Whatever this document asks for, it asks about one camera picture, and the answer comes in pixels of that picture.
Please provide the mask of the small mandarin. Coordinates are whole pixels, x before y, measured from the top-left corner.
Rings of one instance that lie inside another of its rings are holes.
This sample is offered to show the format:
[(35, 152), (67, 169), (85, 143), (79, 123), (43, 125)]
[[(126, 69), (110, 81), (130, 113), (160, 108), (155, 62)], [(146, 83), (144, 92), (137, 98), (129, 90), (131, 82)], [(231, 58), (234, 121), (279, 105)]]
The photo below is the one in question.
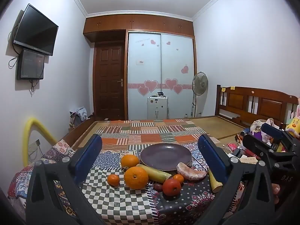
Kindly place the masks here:
[(184, 177), (181, 174), (176, 174), (172, 177), (172, 179), (177, 180), (180, 184), (183, 184), (184, 182)]
[(120, 179), (119, 176), (116, 174), (110, 174), (107, 176), (107, 182), (110, 186), (119, 186), (120, 183)]

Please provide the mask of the red tomato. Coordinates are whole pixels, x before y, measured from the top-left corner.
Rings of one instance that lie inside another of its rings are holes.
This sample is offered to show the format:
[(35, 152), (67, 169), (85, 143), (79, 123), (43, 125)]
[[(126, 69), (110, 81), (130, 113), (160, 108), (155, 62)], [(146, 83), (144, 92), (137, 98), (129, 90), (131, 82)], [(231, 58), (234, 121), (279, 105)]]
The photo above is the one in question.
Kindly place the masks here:
[(163, 183), (162, 190), (168, 197), (178, 196), (181, 192), (181, 183), (176, 179), (168, 179)]

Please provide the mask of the dark red grape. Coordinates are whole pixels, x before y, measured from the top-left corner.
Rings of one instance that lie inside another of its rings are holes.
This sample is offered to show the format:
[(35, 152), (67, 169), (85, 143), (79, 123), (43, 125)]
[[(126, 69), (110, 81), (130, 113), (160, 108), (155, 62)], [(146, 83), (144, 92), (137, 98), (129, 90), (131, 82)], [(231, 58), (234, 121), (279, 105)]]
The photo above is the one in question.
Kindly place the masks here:
[(161, 192), (163, 190), (162, 185), (159, 183), (155, 183), (154, 190), (156, 190), (157, 192)]

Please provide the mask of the dark purple plate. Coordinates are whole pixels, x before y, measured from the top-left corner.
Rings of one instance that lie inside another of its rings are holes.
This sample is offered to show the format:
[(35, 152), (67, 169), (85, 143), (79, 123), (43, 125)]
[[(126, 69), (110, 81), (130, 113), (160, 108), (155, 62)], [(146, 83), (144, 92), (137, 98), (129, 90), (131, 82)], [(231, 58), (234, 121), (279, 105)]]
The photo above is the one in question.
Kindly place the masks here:
[(192, 154), (182, 145), (160, 143), (143, 149), (140, 160), (144, 165), (160, 171), (174, 171), (180, 162), (190, 164)]

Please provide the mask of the large orange with stem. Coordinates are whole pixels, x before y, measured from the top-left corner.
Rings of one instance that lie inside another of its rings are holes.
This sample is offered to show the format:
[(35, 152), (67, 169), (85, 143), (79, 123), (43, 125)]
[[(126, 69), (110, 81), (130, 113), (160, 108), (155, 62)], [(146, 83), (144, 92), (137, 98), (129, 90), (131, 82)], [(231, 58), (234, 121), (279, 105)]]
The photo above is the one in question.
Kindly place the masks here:
[(124, 169), (135, 167), (139, 164), (139, 158), (132, 154), (127, 154), (121, 158), (121, 166)]

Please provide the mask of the large orange Dole sticker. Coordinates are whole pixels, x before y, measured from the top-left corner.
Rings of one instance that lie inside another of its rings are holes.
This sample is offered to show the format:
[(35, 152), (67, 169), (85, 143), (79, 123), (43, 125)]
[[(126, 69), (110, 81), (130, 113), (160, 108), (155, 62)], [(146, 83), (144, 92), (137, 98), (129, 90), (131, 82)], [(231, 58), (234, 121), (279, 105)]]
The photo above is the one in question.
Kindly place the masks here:
[(148, 181), (149, 176), (141, 167), (131, 167), (124, 173), (124, 182), (130, 189), (143, 189)]

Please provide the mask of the yellow plush toy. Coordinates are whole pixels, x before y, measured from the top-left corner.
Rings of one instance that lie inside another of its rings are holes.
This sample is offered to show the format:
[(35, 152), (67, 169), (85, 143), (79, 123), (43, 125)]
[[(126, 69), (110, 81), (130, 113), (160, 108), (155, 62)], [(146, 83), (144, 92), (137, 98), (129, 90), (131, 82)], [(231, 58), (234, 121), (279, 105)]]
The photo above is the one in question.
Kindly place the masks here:
[(297, 105), (296, 109), (296, 115), (291, 120), (290, 124), (288, 124), (285, 128), (285, 131), (289, 132), (293, 137), (299, 139), (299, 133), (300, 133), (300, 109), (299, 105)]

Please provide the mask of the wooden bed headboard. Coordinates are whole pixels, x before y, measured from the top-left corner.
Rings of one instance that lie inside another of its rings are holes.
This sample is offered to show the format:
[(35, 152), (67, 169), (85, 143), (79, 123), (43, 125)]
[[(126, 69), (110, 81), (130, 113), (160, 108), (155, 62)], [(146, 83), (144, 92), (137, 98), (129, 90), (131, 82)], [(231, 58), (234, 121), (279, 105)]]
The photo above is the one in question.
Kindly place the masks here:
[(298, 104), (298, 97), (280, 91), (218, 84), (214, 114), (244, 127), (271, 118), (285, 128)]

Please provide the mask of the standing electric fan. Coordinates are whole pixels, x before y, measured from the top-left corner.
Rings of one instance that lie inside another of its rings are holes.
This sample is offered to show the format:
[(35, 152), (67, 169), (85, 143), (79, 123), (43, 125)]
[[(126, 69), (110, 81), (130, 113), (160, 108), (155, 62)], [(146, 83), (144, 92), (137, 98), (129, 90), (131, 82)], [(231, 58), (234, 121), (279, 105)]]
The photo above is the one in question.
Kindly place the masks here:
[(191, 107), (191, 117), (196, 116), (197, 97), (203, 95), (208, 88), (208, 78), (204, 72), (198, 72), (192, 81), (193, 100)]

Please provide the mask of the patchwork tablecloth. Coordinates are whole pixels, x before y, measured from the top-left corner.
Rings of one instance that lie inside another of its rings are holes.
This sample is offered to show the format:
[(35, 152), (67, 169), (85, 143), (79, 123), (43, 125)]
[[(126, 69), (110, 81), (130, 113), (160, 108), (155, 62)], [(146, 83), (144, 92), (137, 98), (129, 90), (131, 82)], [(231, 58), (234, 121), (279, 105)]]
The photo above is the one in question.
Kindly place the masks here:
[[(183, 145), (192, 154), (195, 171), (207, 171), (208, 166), (200, 153), (197, 143)], [(54, 164), (75, 151), (64, 141), (59, 141), (40, 160)], [(104, 151), (99, 153), (80, 190), (106, 224), (192, 224), (208, 208), (216, 197), (212, 192), (209, 174), (202, 180), (185, 180), (178, 196), (168, 197), (154, 188), (151, 180), (142, 189), (130, 189), (124, 183), (125, 170), (121, 168), (121, 158), (132, 154), (140, 158), (141, 149), (125, 151)], [(34, 163), (16, 173), (8, 189), (8, 199), (25, 219), (26, 197)], [(118, 187), (107, 182), (109, 175), (120, 178)], [(55, 191), (64, 211), (77, 218), (75, 211), (59, 181), (54, 181)]]

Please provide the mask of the striped patchwork bed quilt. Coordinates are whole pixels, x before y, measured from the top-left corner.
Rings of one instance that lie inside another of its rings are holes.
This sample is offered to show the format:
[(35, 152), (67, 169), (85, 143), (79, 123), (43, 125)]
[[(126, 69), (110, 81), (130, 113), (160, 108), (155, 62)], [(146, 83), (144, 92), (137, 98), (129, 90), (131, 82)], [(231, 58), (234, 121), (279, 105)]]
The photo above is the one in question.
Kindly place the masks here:
[(91, 134), (101, 137), (104, 150), (140, 150), (159, 143), (196, 143), (206, 131), (185, 118), (98, 122)]

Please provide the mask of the white cabinet appliance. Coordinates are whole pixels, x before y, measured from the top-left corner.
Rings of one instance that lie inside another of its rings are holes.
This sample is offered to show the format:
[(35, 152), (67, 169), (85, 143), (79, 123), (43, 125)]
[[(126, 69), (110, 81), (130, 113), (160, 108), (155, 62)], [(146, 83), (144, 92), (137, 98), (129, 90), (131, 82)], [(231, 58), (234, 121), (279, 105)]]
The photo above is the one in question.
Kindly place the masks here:
[(168, 97), (161, 91), (147, 98), (147, 120), (168, 118)]

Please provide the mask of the sliding wardrobe with hearts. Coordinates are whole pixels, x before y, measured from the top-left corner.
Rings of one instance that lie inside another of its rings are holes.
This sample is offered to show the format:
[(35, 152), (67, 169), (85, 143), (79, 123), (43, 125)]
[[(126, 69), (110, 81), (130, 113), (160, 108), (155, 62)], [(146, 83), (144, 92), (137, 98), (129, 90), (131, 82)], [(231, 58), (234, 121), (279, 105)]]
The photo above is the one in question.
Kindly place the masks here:
[(147, 98), (163, 92), (168, 118), (189, 118), (195, 71), (193, 39), (172, 34), (129, 33), (127, 99), (130, 120), (147, 119)]

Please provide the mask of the brown wooden door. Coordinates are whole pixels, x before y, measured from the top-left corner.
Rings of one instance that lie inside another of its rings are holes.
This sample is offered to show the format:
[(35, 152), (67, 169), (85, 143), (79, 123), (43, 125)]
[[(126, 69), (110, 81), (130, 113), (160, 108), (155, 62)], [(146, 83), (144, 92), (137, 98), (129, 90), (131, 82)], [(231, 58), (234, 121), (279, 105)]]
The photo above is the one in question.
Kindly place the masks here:
[(101, 119), (124, 120), (124, 43), (97, 43), (94, 48), (93, 104)]

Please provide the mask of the wall mounted black television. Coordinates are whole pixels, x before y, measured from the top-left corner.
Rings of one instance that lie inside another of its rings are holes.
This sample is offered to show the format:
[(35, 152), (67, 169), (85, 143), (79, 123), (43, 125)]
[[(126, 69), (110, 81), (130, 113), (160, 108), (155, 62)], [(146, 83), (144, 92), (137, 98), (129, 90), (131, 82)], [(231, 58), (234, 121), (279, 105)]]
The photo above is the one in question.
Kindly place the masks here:
[(12, 41), (18, 46), (52, 56), (58, 29), (58, 25), (28, 4)]

